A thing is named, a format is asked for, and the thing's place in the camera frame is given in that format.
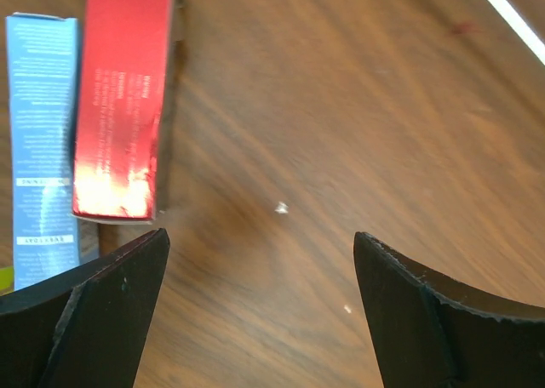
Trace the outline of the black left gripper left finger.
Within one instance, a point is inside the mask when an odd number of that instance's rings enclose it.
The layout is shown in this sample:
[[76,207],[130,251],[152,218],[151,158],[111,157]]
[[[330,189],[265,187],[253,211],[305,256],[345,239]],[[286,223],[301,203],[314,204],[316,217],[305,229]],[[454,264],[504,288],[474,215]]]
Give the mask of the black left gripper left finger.
[[1,298],[3,387],[131,387],[169,256],[164,228]]

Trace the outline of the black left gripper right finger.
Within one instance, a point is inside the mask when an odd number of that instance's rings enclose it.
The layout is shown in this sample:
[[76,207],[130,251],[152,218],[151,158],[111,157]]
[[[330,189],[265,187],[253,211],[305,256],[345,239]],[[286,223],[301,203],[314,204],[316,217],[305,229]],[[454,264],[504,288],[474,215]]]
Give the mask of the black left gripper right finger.
[[386,387],[542,387],[544,310],[409,259],[367,232],[353,257]]

